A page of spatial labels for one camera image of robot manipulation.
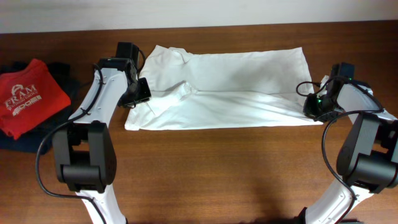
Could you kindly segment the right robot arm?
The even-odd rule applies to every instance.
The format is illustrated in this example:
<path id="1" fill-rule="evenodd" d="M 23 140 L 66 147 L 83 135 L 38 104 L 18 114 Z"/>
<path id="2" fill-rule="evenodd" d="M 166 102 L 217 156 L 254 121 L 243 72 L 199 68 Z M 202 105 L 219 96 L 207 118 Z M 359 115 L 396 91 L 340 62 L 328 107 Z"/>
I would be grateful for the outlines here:
<path id="1" fill-rule="evenodd" d="M 305 95 L 303 113 L 326 123 L 322 134 L 323 160 L 334 181 L 313 205 L 303 208 L 294 223 L 344 223 L 359 203 L 397 186 L 397 118 L 387 112 L 366 82 L 354 78 L 354 65 L 337 63 Z M 332 167 L 326 135 L 332 124 L 348 117 L 352 128 Z"/>

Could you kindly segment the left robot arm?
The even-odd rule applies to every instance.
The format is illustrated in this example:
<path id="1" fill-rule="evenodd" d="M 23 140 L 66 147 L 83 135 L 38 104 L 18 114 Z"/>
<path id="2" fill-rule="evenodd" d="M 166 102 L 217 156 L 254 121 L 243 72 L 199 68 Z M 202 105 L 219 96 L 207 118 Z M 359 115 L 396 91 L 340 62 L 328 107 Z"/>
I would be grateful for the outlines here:
<path id="1" fill-rule="evenodd" d="M 115 56 L 99 59 L 81 105 L 52 136 L 57 179 L 85 204 L 93 223 L 127 223 L 113 188 L 117 159 L 109 124 L 116 108 L 150 100 L 147 80 L 139 76 L 143 57 L 138 46 L 120 42 Z"/>

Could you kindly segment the white t-shirt with robot print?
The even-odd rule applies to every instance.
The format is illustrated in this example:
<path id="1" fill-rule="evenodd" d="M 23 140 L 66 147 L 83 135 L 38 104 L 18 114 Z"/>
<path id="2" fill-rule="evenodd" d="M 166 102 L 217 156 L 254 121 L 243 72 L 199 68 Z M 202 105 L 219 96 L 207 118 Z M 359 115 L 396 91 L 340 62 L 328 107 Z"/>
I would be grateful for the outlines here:
<path id="1" fill-rule="evenodd" d="M 141 75 L 152 96 L 130 110 L 128 131 L 314 125 L 303 113 L 313 87 L 301 48 L 193 54 L 158 45 Z"/>

